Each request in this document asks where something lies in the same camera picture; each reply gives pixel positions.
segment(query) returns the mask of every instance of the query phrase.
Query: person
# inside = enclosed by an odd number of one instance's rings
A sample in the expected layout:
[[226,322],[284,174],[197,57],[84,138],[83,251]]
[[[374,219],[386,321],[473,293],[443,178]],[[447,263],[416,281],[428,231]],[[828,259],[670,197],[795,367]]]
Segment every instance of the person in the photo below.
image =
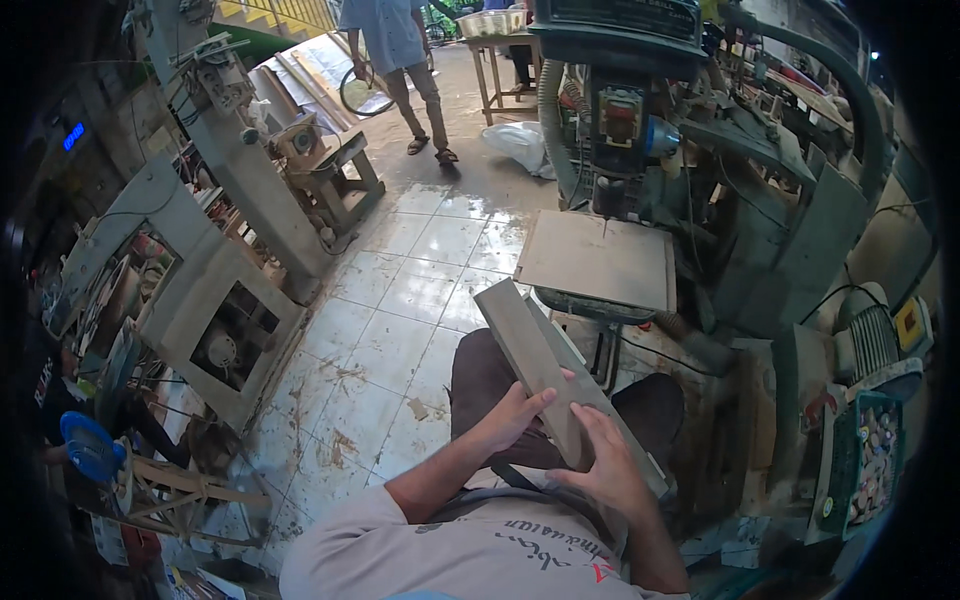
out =
[[366,80],[367,65],[360,57],[359,48],[360,32],[363,31],[373,70],[383,78],[390,97],[396,102],[414,136],[407,146],[407,154],[415,155],[423,150],[430,138],[410,106],[404,72],[410,75],[414,87],[426,103],[426,114],[433,130],[433,145],[437,148],[435,156],[442,165],[448,165],[459,158],[447,146],[444,116],[440,109],[440,90],[426,62],[430,44],[420,12],[424,6],[426,0],[344,0],[339,29],[347,32],[354,74],[358,79]]
[[[572,375],[564,370],[564,377]],[[683,392],[669,382],[656,373],[613,398],[621,415],[653,421],[650,431],[659,432],[664,444],[650,436],[640,441],[657,452],[676,437],[677,416],[683,415]],[[596,460],[586,473],[567,469],[537,417],[556,391],[527,397],[489,329],[461,340],[448,394],[452,441],[386,484],[331,508],[298,537],[280,571],[285,600],[688,598],[684,562],[658,500],[609,417],[570,404]],[[464,492],[484,466],[510,485]],[[530,466],[524,470],[529,478],[517,472]],[[550,470],[540,485],[531,485],[541,473],[537,468]],[[625,543],[612,529],[616,518],[604,512],[625,521]],[[623,546],[630,570],[625,579]]]
[[[35,438],[42,436],[51,444],[40,450],[41,462],[63,465],[70,458],[60,433],[60,417],[67,411],[90,412],[86,410],[84,394],[76,384],[77,357],[36,320],[26,323],[25,341],[24,368],[14,379],[16,396],[21,400],[21,415]],[[187,468],[189,449],[185,444],[171,442],[140,394],[128,389],[117,394],[116,419],[106,427],[110,436],[119,438],[128,429],[135,429],[168,461]]]
[[[509,9],[514,4],[513,0],[484,0],[484,11],[502,11]],[[527,9],[527,25],[533,22],[534,5],[529,0],[523,0],[524,8]],[[530,65],[534,63],[533,51],[526,44],[511,44],[510,60],[514,63],[516,70],[516,80],[518,83],[507,92],[508,94],[518,94],[522,91],[533,89],[533,80],[530,79]]]

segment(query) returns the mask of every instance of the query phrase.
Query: white tile floor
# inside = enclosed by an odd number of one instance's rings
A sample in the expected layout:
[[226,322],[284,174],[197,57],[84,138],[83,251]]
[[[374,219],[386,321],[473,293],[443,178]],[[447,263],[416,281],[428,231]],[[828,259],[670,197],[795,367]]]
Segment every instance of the white tile floor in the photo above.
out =
[[[245,440],[275,498],[270,539],[245,560],[276,573],[292,539],[333,501],[383,484],[449,441],[453,355],[466,333],[486,326],[472,297],[513,273],[528,216],[449,190],[412,184],[338,268]],[[662,367],[644,350],[623,354],[618,388]]]

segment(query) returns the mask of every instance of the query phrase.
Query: sandal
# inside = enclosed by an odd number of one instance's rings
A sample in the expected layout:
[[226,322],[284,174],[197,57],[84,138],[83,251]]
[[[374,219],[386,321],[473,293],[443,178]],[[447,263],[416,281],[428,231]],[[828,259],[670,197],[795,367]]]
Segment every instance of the sandal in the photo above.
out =
[[413,156],[419,154],[420,151],[426,147],[428,141],[430,141],[430,137],[427,135],[424,137],[415,137],[414,141],[407,145],[407,155]]
[[453,164],[454,162],[457,162],[460,160],[460,158],[458,158],[457,155],[453,154],[453,151],[450,150],[449,148],[444,148],[440,150],[434,156],[437,158],[440,164]]

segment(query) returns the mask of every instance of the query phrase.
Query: blue digital display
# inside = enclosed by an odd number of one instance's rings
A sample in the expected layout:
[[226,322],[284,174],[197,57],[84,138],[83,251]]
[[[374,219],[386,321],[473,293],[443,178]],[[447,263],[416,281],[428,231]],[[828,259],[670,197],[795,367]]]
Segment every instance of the blue digital display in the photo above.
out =
[[73,145],[77,143],[77,140],[80,139],[80,136],[83,134],[84,124],[78,123],[77,127],[73,128],[73,131],[63,140],[63,149],[70,152],[70,149],[73,148]]

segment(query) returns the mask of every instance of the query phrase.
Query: white t-shirt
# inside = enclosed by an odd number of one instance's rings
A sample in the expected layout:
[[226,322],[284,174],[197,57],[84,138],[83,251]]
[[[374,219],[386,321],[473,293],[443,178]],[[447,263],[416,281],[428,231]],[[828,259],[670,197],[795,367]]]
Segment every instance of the white t-shirt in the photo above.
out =
[[367,488],[297,538],[280,572],[285,600],[382,599],[414,590],[454,598],[689,598],[631,586],[589,521],[559,502],[495,497],[408,525]]

